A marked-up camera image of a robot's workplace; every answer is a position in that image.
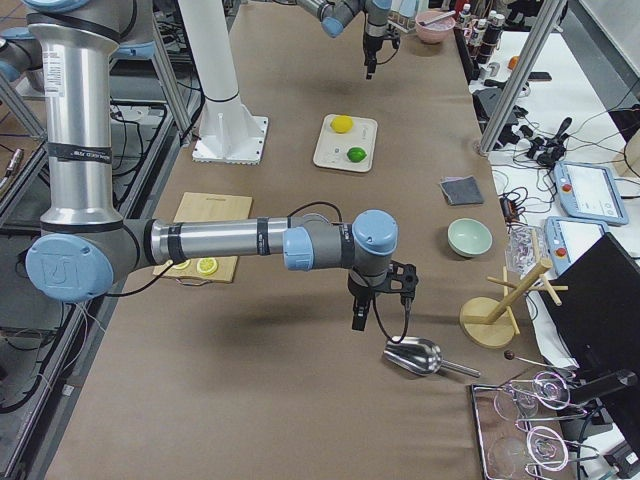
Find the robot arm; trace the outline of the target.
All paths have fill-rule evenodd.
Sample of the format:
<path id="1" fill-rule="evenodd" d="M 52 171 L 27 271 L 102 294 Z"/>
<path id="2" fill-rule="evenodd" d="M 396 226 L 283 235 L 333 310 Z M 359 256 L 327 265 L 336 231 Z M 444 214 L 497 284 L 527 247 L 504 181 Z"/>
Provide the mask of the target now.
<path id="1" fill-rule="evenodd" d="M 30 1 L 27 10 L 42 48 L 51 195 L 25 261 L 37 289 L 78 303 L 151 265 L 209 277 L 228 257 L 279 254 L 291 270 L 346 269 L 356 330 L 380 293 L 411 304 L 415 270 L 393 260 L 398 226 L 380 210 L 352 223 L 315 214 L 252 219 L 247 197 L 186 193 L 180 211 L 189 222 L 125 219 L 113 203 L 109 62 L 153 53 L 151 4 Z"/>
<path id="2" fill-rule="evenodd" d="M 377 54 L 383 44 L 389 41 L 397 52 L 400 46 L 399 32 L 388 23 L 392 2 L 387 0 L 346 0 L 346 1 L 296 1 L 296 5 L 316 17 L 325 33 L 331 38 L 338 37 L 356 16 L 363 12 L 363 53 L 366 79 L 370 80 L 378 65 Z"/>

